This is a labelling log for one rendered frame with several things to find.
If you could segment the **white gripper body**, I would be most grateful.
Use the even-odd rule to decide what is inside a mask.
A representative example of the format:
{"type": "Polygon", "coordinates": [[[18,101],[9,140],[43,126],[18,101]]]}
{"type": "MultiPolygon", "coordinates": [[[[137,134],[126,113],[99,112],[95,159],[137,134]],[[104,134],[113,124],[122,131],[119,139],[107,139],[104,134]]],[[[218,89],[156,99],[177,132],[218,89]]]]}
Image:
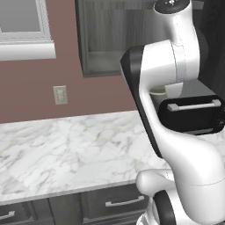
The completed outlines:
{"type": "Polygon", "coordinates": [[[183,90],[183,83],[165,85],[167,98],[179,98],[183,90]]]}

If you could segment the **pale bowl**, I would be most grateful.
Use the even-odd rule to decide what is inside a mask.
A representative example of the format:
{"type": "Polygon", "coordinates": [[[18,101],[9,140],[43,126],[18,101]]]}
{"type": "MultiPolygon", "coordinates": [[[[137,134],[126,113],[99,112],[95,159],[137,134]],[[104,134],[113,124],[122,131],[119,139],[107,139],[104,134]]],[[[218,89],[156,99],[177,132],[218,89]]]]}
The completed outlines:
{"type": "Polygon", "coordinates": [[[151,89],[149,93],[151,95],[161,96],[161,95],[165,95],[166,94],[166,89],[165,89],[164,86],[160,86],[160,87],[156,87],[154,89],[151,89]]]}

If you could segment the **dark cabinet door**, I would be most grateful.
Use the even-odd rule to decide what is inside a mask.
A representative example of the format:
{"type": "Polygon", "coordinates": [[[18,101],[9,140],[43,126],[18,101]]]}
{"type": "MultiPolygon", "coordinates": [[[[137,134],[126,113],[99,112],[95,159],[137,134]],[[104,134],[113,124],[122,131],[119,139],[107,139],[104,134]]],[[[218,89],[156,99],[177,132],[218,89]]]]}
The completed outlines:
{"type": "Polygon", "coordinates": [[[225,0],[198,0],[193,22],[200,41],[199,80],[225,100],[225,0]]]}

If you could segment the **dark base cabinet panel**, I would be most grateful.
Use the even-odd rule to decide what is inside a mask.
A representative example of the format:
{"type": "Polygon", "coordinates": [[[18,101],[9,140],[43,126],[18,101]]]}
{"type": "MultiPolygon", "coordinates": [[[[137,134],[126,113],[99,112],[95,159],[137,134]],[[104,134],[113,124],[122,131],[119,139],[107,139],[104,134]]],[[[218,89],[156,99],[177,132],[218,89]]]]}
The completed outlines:
{"type": "Polygon", "coordinates": [[[49,199],[55,225],[83,225],[80,194],[68,194],[49,199]]]}

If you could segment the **black toaster oven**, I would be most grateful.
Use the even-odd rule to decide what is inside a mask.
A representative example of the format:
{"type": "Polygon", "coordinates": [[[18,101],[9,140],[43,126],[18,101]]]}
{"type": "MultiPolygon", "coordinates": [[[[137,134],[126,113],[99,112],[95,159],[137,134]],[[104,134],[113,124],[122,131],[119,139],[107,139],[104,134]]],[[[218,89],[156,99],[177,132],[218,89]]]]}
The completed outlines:
{"type": "Polygon", "coordinates": [[[199,80],[185,82],[179,98],[167,98],[166,94],[151,97],[159,120],[170,130],[202,135],[219,133],[225,127],[225,101],[199,80]],[[219,99],[221,106],[179,112],[170,112],[167,109],[168,104],[197,105],[210,103],[213,99],[219,99]]]}

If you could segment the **dark drawer front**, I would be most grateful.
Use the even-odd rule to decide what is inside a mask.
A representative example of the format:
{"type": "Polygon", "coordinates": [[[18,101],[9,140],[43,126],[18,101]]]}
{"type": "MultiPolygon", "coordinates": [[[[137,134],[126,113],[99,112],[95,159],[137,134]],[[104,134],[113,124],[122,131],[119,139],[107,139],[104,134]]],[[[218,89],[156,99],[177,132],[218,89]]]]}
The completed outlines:
{"type": "Polygon", "coordinates": [[[83,216],[88,219],[133,212],[145,209],[148,205],[149,197],[141,194],[136,188],[136,184],[121,185],[95,191],[83,192],[81,194],[83,216]],[[138,196],[144,196],[144,200],[120,207],[106,207],[105,203],[123,202],[135,200],[138,196]]]}
{"type": "Polygon", "coordinates": [[[8,214],[10,211],[15,211],[15,216],[1,220],[0,224],[26,221],[32,216],[31,210],[26,202],[0,206],[0,216],[8,214]]]}

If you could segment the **white framed window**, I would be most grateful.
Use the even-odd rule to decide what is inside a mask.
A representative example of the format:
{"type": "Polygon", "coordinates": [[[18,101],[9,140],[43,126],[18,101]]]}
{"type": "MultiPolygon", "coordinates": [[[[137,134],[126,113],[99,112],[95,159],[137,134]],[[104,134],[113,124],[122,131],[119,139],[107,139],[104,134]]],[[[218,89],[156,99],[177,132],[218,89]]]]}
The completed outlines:
{"type": "Polygon", "coordinates": [[[55,58],[46,0],[0,0],[0,62],[55,58]]]}

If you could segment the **grey open wall cabinet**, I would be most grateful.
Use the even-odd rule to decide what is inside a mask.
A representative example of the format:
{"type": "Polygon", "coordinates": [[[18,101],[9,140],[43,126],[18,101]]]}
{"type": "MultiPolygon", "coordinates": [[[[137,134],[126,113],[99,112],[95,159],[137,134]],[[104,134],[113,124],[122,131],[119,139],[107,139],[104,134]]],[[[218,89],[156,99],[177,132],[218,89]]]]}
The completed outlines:
{"type": "Polygon", "coordinates": [[[117,76],[129,47],[167,40],[157,0],[76,0],[79,58],[85,77],[117,76]]]}

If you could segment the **beige wall outlet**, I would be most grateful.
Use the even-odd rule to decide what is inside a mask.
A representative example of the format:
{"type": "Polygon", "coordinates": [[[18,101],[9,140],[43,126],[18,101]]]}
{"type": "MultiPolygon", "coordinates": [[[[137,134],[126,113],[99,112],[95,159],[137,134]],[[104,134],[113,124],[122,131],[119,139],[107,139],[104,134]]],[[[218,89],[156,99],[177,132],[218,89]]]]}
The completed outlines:
{"type": "Polygon", "coordinates": [[[67,96],[67,87],[63,86],[54,86],[54,101],[57,105],[65,105],[68,103],[67,96]]]}

